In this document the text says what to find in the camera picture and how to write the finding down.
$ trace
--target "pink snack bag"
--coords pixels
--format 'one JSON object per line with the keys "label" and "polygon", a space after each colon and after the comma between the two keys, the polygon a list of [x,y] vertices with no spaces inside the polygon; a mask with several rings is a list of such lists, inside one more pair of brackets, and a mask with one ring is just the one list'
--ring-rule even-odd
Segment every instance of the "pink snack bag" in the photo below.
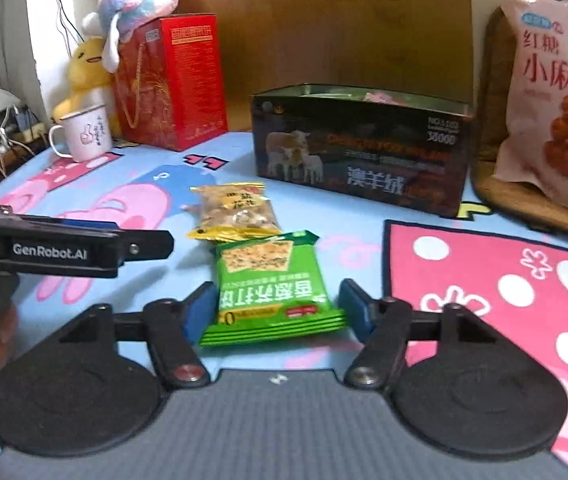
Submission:
{"label": "pink snack bag", "polygon": [[568,207],[568,0],[500,0],[517,38],[495,177]]}

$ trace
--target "green snack package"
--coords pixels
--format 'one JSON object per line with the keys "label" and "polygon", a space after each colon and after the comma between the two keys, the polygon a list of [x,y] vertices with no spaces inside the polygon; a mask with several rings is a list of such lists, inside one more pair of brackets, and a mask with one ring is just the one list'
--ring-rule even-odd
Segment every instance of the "green snack package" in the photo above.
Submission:
{"label": "green snack package", "polygon": [[202,346],[245,344],[346,326],[331,304],[308,231],[218,245],[219,311]]}

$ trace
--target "white mug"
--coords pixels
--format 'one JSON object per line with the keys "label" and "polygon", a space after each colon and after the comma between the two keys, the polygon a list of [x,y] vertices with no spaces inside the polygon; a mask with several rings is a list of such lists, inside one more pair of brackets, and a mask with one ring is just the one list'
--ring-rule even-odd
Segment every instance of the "white mug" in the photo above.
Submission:
{"label": "white mug", "polygon": [[[63,158],[84,162],[113,147],[105,105],[77,110],[63,116],[60,121],[62,124],[57,124],[48,131],[48,140],[53,151]],[[70,153],[61,153],[55,147],[53,136],[60,128],[64,130],[64,139]]]}

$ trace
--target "yellow snack package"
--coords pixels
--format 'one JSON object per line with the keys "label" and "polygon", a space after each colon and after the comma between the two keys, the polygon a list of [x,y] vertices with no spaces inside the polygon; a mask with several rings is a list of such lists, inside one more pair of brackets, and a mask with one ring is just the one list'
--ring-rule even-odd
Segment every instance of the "yellow snack package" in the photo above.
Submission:
{"label": "yellow snack package", "polygon": [[202,202],[199,225],[186,236],[236,242],[282,234],[261,182],[191,187]]}

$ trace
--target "dark gift box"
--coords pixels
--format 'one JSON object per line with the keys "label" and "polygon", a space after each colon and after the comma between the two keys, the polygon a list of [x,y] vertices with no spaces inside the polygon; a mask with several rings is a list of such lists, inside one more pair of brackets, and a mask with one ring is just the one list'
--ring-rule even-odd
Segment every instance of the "dark gift box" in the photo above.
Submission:
{"label": "dark gift box", "polygon": [[257,174],[455,216],[469,105],[377,89],[300,85],[253,98]]}

